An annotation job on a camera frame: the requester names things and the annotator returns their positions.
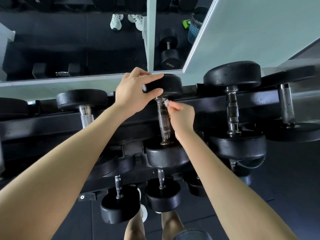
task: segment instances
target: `person's right hand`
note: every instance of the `person's right hand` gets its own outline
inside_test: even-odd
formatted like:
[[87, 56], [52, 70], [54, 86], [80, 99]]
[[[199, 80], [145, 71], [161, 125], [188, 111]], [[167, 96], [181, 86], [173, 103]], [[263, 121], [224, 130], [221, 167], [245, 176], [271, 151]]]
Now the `person's right hand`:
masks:
[[174, 101], [169, 101], [168, 112], [170, 114], [172, 128], [174, 129], [178, 141], [180, 141], [180, 135], [182, 133], [193, 132], [195, 110], [192, 106], [183, 103], [177, 103]]

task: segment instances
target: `floor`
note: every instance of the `floor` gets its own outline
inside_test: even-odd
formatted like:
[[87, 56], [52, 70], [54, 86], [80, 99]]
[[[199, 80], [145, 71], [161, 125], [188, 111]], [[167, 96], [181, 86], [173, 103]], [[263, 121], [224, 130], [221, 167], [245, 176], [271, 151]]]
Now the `floor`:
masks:
[[[319, 239], [320, 142], [304, 144], [268, 142], [264, 164], [253, 170], [254, 189], [282, 217], [299, 239]], [[207, 198], [198, 198], [182, 187], [182, 202], [176, 209], [186, 228], [209, 232], [213, 239], [228, 239]], [[100, 216], [100, 201], [76, 202], [55, 239], [123, 239], [126, 222], [107, 225]], [[161, 217], [148, 209], [147, 239], [161, 239]]]
[[[210, 7], [212, 0], [199, 0], [197, 6]], [[57, 71], [67, 70], [69, 63], [80, 63], [88, 68], [88, 75], [116, 74], [135, 67], [147, 69], [142, 33], [125, 16], [122, 29], [110, 28], [109, 13], [6, 13], [0, 12], [0, 23], [16, 31], [10, 43], [3, 69], [8, 80], [32, 77], [33, 63], [54, 64]], [[178, 34], [177, 50], [182, 64], [191, 49], [188, 30], [182, 21], [190, 15], [162, 14], [156, 17], [154, 67], [160, 67], [158, 35], [164, 28], [174, 28]]]

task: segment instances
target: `leg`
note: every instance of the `leg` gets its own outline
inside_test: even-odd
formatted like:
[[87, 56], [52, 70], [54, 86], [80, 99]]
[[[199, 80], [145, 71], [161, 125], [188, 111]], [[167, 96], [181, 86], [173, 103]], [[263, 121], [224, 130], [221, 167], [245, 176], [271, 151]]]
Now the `leg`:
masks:
[[129, 221], [124, 233], [124, 240], [146, 240], [141, 218], [142, 209]]
[[175, 210], [161, 213], [162, 240], [172, 240], [184, 226]]

